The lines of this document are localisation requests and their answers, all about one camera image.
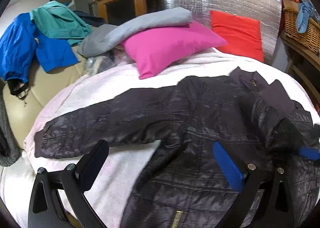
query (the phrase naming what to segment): silver insulation sheet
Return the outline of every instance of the silver insulation sheet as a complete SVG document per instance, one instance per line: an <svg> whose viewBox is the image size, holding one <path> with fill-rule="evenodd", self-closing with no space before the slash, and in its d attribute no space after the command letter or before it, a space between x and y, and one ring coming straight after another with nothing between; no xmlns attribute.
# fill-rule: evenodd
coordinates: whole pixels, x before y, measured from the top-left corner
<svg viewBox="0 0 320 228"><path fill-rule="evenodd" d="M260 21L264 61L271 64L281 19L281 0L160 0L163 9L182 7L193 12L194 20L211 28L210 10Z"/></svg>

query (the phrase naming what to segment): pink pillow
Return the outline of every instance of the pink pillow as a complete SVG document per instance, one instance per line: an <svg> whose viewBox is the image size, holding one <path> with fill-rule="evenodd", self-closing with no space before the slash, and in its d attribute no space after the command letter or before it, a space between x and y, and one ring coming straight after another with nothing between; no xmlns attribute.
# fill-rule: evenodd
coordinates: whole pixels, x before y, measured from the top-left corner
<svg viewBox="0 0 320 228"><path fill-rule="evenodd" d="M195 21L185 26L144 30L121 42L137 62L139 79L159 74L180 58L225 44L222 37Z"/></svg>

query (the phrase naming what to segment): blue jacket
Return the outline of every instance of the blue jacket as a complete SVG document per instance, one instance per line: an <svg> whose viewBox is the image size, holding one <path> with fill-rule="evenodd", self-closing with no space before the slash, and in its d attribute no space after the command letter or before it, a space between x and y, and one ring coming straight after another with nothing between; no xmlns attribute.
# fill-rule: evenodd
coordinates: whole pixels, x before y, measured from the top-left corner
<svg viewBox="0 0 320 228"><path fill-rule="evenodd" d="M2 79L20 79L26 83L33 55L36 55L46 72L78 62L66 40L46 37L30 20L29 13L22 13L14 19L0 38Z"/></svg>

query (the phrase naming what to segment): dark clothing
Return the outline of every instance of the dark clothing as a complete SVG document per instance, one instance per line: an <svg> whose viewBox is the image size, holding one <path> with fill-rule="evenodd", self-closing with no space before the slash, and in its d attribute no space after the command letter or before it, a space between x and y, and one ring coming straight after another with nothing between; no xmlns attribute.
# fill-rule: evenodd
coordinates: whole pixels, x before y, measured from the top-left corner
<svg viewBox="0 0 320 228"><path fill-rule="evenodd" d="M103 24L107 24L104 18L95 17L90 14L87 14L83 11L73 11L76 15L78 15L85 23L90 26L99 27Z"/></svg>
<svg viewBox="0 0 320 228"><path fill-rule="evenodd" d="M20 157L19 148L10 128L2 91L0 92L0 166L8 167Z"/></svg>
<svg viewBox="0 0 320 228"><path fill-rule="evenodd" d="M176 211L182 211L179 227L213 228L237 196L212 155L212 145L219 141L258 168L274 170L274 162L282 163L297 227L316 203L319 171L302 157L269 152L266 144L273 139L273 129L287 119L302 133L305 145L319 147L308 136L311 115L281 91L278 81L268 85L256 72L233 73L236 76L188 76L177 86L131 89L57 117L36 133L35 155L76 157L99 139L110 146L161 139L132 189L120 227L169 228ZM275 101L270 97L275 92L284 97ZM282 103L291 105L281 110ZM243 225L251 222L261 195Z"/></svg>

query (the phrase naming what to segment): zipper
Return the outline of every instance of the zipper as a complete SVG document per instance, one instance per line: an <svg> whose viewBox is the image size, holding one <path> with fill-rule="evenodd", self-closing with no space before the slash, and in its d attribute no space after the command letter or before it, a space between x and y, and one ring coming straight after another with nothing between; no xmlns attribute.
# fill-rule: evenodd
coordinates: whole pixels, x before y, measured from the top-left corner
<svg viewBox="0 0 320 228"><path fill-rule="evenodd" d="M257 83L254 80L251 80L252 84L257 87Z"/></svg>
<svg viewBox="0 0 320 228"><path fill-rule="evenodd" d="M303 210L302 210L302 212L301 212L301 215L300 215L300 217L299 217L298 224L299 224L299 222L301 221L301 218L302 218L302 215L303 215L304 210L306 209L307 202L308 202L308 199L309 199L309 194L310 194L310 192L308 192L308 194L307 194L307 198L306 198L306 201L305 201L305 203L304 203L304 207L303 207Z"/></svg>
<svg viewBox="0 0 320 228"><path fill-rule="evenodd" d="M177 228L179 226L179 222L182 214L183 214L183 211L176 211L176 214L174 215L174 218L171 224L171 228Z"/></svg>

